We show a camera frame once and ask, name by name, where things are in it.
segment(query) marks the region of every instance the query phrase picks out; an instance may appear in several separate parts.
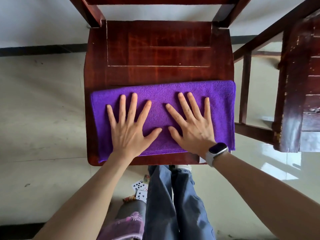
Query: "person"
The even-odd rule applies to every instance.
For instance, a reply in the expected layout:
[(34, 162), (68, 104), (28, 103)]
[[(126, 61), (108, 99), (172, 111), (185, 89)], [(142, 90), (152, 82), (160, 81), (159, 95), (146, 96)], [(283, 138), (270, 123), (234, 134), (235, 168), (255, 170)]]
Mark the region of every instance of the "person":
[[(185, 150), (205, 158), (216, 142), (210, 116), (209, 98), (204, 101), (204, 115), (191, 93), (191, 108), (182, 93), (178, 99), (186, 120), (170, 105), (166, 109), (182, 129), (182, 136), (169, 127), (173, 139)], [(126, 98), (120, 97), (119, 121), (107, 105), (113, 152), (106, 163), (47, 221), (34, 240), (95, 240), (105, 219), (113, 191), (120, 177), (161, 133), (154, 129), (148, 136), (142, 126), (151, 101), (147, 101), (137, 122), (134, 121), (137, 94), (131, 98), (126, 119)], [(280, 239), (318, 239), (320, 206), (278, 179), (238, 159), (227, 151), (212, 161), (270, 231)], [(214, 239), (203, 202), (196, 195), (191, 172), (167, 166), (150, 166), (145, 240)], [(174, 204), (171, 200), (174, 192)]]

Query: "floor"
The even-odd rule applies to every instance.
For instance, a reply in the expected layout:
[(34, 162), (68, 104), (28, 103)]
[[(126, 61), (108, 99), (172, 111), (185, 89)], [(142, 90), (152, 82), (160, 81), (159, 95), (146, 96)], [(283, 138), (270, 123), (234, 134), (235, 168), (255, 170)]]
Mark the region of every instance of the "floor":
[[(84, 53), (0, 58), (0, 225), (45, 222), (99, 168), (86, 159)], [(242, 61), (235, 64), (239, 113)], [(247, 123), (267, 127), (274, 117), (278, 71), (254, 57)], [(320, 202), (319, 153), (280, 153), (236, 134), (233, 154)], [(110, 216), (146, 166), (130, 166), (114, 192)], [(218, 239), (273, 239), (215, 169), (192, 168)]]

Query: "white shoe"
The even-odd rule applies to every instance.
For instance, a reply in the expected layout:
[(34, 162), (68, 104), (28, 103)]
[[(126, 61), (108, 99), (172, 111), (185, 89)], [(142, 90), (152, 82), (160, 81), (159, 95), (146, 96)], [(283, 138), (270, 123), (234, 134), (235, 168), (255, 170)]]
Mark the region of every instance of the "white shoe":
[(192, 170), (191, 165), (174, 165), (174, 168), (183, 168), (189, 170), (190, 172)]

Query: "person's left hand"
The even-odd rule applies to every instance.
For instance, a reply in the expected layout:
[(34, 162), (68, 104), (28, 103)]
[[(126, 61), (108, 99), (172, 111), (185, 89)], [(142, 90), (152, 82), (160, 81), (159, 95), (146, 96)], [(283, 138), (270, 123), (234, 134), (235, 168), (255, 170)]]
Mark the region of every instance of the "person's left hand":
[(148, 136), (143, 136), (142, 126), (150, 111), (151, 101), (148, 100), (146, 102), (137, 122), (134, 122), (137, 101), (138, 95), (133, 93), (128, 118), (126, 120), (126, 96), (121, 95), (118, 123), (114, 117), (111, 105), (107, 105), (107, 112), (111, 125), (113, 153), (116, 153), (120, 157), (125, 157), (130, 161), (146, 150), (162, 132), (161, 128), (156, 128)]

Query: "blue pants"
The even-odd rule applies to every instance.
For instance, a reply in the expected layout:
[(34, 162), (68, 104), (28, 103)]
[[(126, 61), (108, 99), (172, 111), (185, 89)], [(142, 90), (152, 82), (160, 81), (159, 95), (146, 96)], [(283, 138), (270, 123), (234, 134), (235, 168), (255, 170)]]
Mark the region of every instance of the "blue pants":
[(186, 169), (171, 172), (168, 165), (149, 166), (148, 170), (143, 240), (215, 239), (203, 202), (195, 192), (191, 172)]

